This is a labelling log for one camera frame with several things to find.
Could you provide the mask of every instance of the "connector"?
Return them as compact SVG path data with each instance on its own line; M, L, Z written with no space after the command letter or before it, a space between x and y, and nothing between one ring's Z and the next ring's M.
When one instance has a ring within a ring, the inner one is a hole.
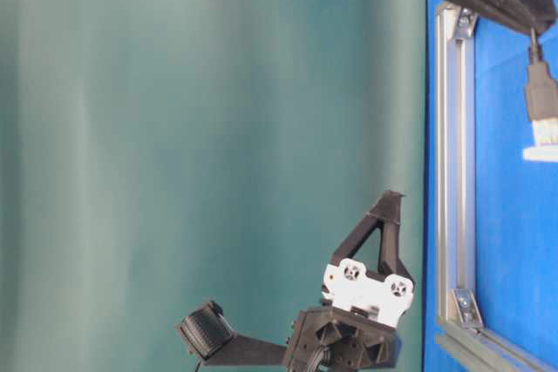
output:
M536 145L558 145L558 83L550 75L537 34L531 31L525 99Z

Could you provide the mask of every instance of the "black plastic bracket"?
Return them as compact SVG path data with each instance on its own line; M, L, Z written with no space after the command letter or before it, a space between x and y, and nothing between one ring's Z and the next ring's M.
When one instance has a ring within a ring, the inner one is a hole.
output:
M378 272L367 270L366 276L384 281L390 274L414 279L399 259L399 227L401 225L401 199L404 195L385 191L379 201L364 215L357 226L331 256L330 263L339 266L343 259L352 259L375 230L380 230Z

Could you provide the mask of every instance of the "teal backdrop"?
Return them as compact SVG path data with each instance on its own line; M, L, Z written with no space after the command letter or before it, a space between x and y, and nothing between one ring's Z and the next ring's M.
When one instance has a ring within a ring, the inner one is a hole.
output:
M424 90L425 0L0 0L0 369L191 370L209 298L283 342L391 188L420 370Z

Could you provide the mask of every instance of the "cable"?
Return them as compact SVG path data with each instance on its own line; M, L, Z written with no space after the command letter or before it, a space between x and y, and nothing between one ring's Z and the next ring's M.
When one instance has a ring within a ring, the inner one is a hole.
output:
M328 347L320 346L310 357L306 364L306 372L317 372L320 365L327 365L331 360L331 350Z

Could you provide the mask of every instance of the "metal bracket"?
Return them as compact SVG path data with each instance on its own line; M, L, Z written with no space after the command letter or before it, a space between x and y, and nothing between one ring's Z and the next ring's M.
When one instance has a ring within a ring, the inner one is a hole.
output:
M480 316L479 306L471 289L454 289L453 301L457 309L461 327L483 328L484 323Z

